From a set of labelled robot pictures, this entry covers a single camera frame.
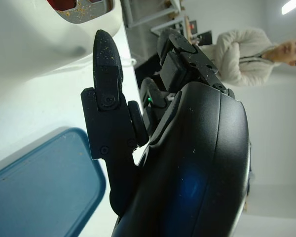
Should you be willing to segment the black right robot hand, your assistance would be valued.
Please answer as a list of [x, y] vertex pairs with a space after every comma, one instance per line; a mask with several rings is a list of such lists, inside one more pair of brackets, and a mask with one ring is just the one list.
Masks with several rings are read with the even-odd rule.
[[230, 237], [249, 186], [244, 106], [196, 45], [168, 29], [157, 43], [162, 93], [143, 82], [143, 110], [122, 93], [109, 33], [93, 45], [94, 86], [81, 93], [91, 157], [106, 163], [114, 237]]

